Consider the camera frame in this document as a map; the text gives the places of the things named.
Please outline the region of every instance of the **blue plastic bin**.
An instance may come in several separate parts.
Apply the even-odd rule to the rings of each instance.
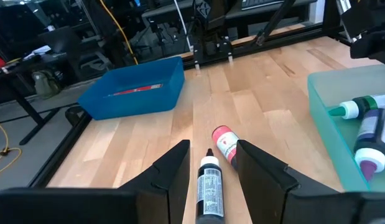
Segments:
[[[119,68],[105,73],[78,103],[95,120],[167,111],[177,104],[184,80],[181,57]],[[119,94],[160,84],[151,90]]]

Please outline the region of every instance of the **bottle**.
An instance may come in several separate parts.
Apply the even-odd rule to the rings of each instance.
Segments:
[[[217,148],[225,156],[228,162],[237,170],[236,165],[236,142],[239,140],[237,135],[232,130],[221,125],[217,127],[211,134],[212,140],[216,143]]]
[[[196,224],[224,224],[223,178],[211,149],[200,161]]]
[[[370,181],[385,168],[385,109],[369,110],[361,123],[354,146],[355,161]]]
[[[366,112],[385,109],[385,95],[368,95],[354,98],[339,104],[329,111],[331,116],[342,116],[344,119],[362,118]]]

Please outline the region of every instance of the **green bottle cap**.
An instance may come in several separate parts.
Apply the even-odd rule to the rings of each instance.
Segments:
[[[342,106],[336,107],[329,111],[330,116],[344,116],[346,115],[346,109]]]

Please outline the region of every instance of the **metal frame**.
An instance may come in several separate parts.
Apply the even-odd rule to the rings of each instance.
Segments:
[[[340,15],[335,0],[326,0],[323,22],[312,26],[303,27],[296,30],[291,30],[285,33],[271,35],[262,45],[249,46],[237,45],[233,46],[233,57],[241,57],[256,52],[262,52],[278,47],[283,47],[290,44],[296,44],[299,42],[329,36],[334,39],[341,39],[339,33],[343,31],[343,26],[340,23]],[[227,60],[227,57],[218,58],[216,60],[207,60],[200,63],[200,66],[213,64],[219,61]],[[193,58],[191,60],[183,60],[184,69],[193,68],[195,66]],[[91,121],[91,116],[87,113],[83,113],[79,123],[72,127],[70,132],[65,136],[64,140],[56,148],[54,153],[50,156],[44,166],[34,177],[33,181],[29,184],[29,187],[45,187],[50,179],[53,177],[60,164],[66,158],[76,141]]]

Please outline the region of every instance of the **teal plastic bin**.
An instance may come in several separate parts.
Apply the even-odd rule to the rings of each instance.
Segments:
[[[105,73],[78,103],[95,120],[167,111],[177,104],[183,83],[181,57]]]
[[[385,170],[368,183],[354,160],[353,147],[361,121],[328,115],[342,101],[385,94],[385,65],[313,73],[308,77],[310,112],[346,191],[385,192]]]

